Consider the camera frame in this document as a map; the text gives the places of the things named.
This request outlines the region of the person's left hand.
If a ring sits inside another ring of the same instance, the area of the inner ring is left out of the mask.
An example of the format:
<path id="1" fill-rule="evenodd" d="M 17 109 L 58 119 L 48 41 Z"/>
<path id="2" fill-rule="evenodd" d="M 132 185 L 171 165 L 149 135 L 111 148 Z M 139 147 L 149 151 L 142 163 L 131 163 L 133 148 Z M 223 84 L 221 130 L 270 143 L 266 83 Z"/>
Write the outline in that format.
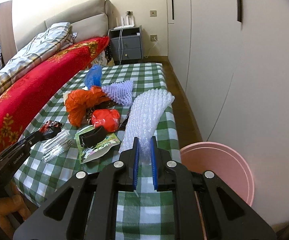
<path id="1" fill-rule="evenodd" d="M 12 225 L 7 216 L 15 212 L 18 212 L 23 220 L 26 220 L 31 215 L 20 194 L 0 198 L 0 227 L 3 230 L 12 229 Z"/>

